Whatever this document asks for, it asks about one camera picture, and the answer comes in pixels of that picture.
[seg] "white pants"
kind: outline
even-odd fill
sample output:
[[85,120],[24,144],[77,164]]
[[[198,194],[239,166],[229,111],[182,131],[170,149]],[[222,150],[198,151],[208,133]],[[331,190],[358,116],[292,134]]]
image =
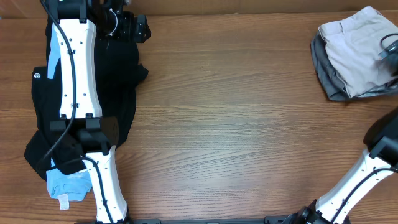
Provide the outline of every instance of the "white pants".
[[[398,28],[372,7],[341,21],[323,24],[319,31],[326,41],[328,58],[340,74],[349,97],[397,78],[392,77],[394,71],[390,66],[380,62],[379,53],[383,50],[380,40],[398,33]],[[383,44],[388,46],[397,37],[390,37]]]

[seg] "white cloth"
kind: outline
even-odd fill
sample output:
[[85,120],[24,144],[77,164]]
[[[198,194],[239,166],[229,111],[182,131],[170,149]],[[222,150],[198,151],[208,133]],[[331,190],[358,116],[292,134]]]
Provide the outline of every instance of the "white cloth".
[[[368,6],[355,15],[341,21],[329,22],[319,27],[326,42],[326,52],[339,78],[345,84],[349,97],[361,95],[373,88],[383,86],[397,77],[390,66],[381,63],[380,40],[398,28]],[[397,37],[386,39],[388,46]]]

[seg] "dark gray fabric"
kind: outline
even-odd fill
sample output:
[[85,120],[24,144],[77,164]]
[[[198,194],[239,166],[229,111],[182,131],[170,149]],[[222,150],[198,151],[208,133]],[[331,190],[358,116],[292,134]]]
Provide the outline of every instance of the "dark gray fabric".
[[318,73],[318,79],[330,100],[347,101],[355,98],[398,94],[398,80],[394,80],[384,86],[376,87],[362,95],[350,98],[345,90],[344,83],[339,78],[340,74],[329,61],[325,46],[326,43],[318,32],[311,41],[312,61],[315,71]]

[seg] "light blue fabric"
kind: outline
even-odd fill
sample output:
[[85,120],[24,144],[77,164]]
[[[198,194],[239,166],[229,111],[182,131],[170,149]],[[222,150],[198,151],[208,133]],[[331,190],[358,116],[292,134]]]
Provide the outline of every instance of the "light blue fabric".
[[58,169],[47,171],[47,191],[54,199],[68,194],[69,201],[81,202],[91,190],[91,179],[88,171],[63,175]]
[[58,61],[61,58],[60,46],[58,43],[57,33],[54,29],[54,25],[52,26],[51,31],[51,42],[50,42],[50,55],[49,55],[49,64],[47,65],[47,78],[53,79],[55,74],[55,67],[58,64]]

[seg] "clothing label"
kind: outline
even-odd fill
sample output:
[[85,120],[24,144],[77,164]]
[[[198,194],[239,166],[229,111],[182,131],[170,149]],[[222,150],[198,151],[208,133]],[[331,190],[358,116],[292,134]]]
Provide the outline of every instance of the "clothing label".
[[58,195],[60,201],[60,210],[69,210],[69,198],[68,194]]

